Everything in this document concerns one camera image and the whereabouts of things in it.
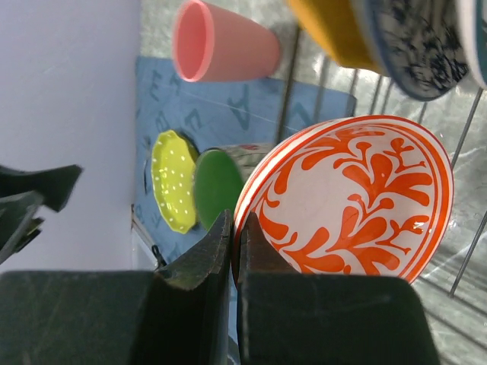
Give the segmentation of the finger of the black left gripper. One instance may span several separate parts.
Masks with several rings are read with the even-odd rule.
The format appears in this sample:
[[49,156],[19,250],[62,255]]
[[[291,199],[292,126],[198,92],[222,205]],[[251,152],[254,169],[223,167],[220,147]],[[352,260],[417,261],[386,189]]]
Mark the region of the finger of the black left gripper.
[[67,205],[82,172],[75,164],[31,172],[1,167],[2,262],[39,236],[44,222],[36,216],[40,207],[60,212]]

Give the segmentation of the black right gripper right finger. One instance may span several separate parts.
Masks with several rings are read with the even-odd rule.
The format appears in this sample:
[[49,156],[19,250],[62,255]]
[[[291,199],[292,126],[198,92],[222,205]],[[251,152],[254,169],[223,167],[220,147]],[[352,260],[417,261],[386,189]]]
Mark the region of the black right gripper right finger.
[[403,279],[301,274],[271,247],[255,214],[239,248],[241,363],[439,363],[421,300]]

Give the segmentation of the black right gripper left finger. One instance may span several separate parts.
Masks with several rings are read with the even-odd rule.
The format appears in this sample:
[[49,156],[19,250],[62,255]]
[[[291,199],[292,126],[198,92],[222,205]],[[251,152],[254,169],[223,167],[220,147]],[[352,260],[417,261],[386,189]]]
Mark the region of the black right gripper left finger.
[[3,364],[225,364],[232,218],[155,271],[1,276]]

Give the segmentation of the red white patterned dish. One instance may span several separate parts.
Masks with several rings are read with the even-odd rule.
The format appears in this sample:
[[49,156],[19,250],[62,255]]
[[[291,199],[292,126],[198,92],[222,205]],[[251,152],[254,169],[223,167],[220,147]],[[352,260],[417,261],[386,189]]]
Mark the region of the red white patterned dish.
[[388,115],[334,119],[275,146],[250,174],[234,241],[255,214],[271,247],[301,273],[413,282],[447,230],[450,158],[436,136]]

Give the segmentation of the orange polka dot plate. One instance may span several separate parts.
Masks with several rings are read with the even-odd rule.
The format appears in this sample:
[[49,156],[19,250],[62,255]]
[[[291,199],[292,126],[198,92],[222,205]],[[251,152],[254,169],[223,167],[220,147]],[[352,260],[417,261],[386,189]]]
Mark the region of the orange polka dot plate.
[[361,34],[348,0],[288,0],[301,27],[343,68],[382,72]]

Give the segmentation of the blue floral plate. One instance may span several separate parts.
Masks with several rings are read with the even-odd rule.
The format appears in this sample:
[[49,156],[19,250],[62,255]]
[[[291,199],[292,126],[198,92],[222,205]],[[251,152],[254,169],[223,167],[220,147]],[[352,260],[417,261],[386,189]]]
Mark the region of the blue floral plate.
[[380,69],[400,90],[432,101],[468,74],[454,1],[352,1]]

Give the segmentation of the teal rim white plate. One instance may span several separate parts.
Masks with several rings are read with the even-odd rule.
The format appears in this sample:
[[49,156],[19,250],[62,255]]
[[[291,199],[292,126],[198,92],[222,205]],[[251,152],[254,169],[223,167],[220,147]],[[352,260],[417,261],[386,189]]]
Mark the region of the teal rim white plate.
[[456,0],[460,41],[476,83],[486,89],[486,0]]

